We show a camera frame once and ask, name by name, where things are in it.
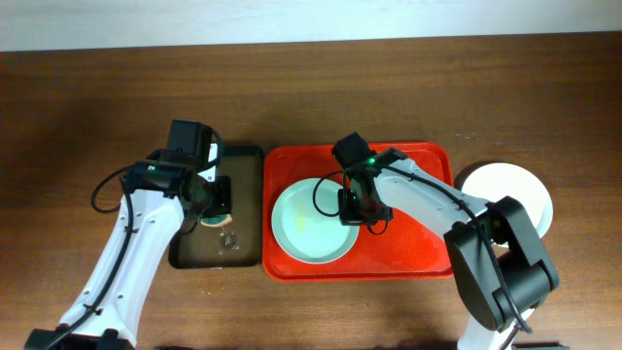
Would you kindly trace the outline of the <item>green and yellow sponge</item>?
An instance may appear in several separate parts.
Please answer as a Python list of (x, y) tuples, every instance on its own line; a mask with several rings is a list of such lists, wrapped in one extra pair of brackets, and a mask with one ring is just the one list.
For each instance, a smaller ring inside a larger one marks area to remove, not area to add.
[(208, 228), (221, 228), (232, 222), (230, 214), (223, 214), (217, 217), (203, 218), (200, 223)]

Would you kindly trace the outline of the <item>light green plate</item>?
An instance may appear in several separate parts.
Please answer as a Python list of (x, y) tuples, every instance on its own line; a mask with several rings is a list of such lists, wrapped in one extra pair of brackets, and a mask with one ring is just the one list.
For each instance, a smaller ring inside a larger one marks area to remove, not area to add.
[(291, 258), (302, 263), (325, 264), (339, 260), (355, 245), (359, 228), (344, 226), (338, 217), (321, 214), (337, 211), (337, 193), (341, 185), (308, 178), (287, 187), (277, 198), (271, 213), (271, 228), (278, 245)]

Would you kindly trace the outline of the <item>white plate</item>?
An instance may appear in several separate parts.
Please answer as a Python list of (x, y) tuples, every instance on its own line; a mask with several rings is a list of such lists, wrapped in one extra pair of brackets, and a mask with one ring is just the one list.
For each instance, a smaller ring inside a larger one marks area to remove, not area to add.
[(526, 209), (542, 238), (553, 221), (553, 202), (548, 189), (531, 171), (507, 162), (481, 162), (464, 169), (456, 178), (463, 193), (492, 202), (510, 196)]

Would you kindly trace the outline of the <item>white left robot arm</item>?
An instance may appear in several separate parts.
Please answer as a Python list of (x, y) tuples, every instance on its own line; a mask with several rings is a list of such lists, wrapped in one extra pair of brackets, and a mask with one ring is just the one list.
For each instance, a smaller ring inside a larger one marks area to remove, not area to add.
[(118, 171), (119, 214), (95, 269), (53, 331), (27, 349), (133, 349), (142, 308), (166, 247), (185, 221), (231, 211), (231, 180), (190, 166), (141, 160)]

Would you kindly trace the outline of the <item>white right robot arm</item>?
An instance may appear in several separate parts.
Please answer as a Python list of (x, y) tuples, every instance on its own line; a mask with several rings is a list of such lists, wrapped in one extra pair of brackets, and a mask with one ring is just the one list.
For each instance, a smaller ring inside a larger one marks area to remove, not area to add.
[(508, 349), (526, 320), (560, 283), (559, 274), (524, 206), (465, 194), (390, 148), (340, 146), (331, 153), (343, 174), (336, 217), (372, 228), (400, 211), (445, 244), (461, 300), (469, 313), (459, 349)]

